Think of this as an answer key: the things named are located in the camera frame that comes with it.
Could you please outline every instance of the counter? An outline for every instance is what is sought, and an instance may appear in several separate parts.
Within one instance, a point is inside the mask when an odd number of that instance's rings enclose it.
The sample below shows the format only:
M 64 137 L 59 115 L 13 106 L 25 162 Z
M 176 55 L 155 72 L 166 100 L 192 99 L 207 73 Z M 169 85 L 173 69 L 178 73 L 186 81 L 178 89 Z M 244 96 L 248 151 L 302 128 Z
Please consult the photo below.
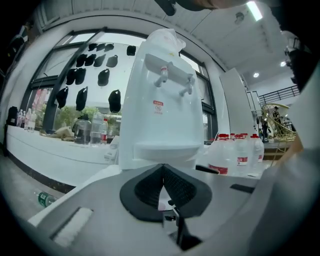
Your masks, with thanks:
M 36 173 L 74 187 L 109 166 L 105 160 L 109 145 L 79 145 L 15 126 L 8 127 L 7 149 Z

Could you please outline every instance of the white wall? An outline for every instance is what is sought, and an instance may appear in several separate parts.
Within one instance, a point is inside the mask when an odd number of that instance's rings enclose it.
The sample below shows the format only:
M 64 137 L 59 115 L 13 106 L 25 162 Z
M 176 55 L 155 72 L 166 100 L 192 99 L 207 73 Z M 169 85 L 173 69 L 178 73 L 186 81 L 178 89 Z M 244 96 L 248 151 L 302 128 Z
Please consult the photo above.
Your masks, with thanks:
M 254 119 L 242 79 L 235 68 L 220 76 L 227 100 L 230 133 L 252 135 Z
M 220 134 L 230 134 L 228 106 L 225 92 L 220 80 L 220 75 L 222 75 L 224 71 L 211 58 L 206 60 L 204 64 L 212 85 L 218 122 L 218 132 Z
M 277 75 L 262 82 L 250 85 L 248 89 L 250 91 L 257 91 L 259 96 L 273 93 L 275 91 L 294 86 L 294 83 L 291 81 L 291 77 L 293 76 L 294 75 L 291 72 L 287 72 L 285 74 Z M 296 99 L 297 97 L 290 97 L 275 101 L 274 103 L 290 105 L 295 102 Z

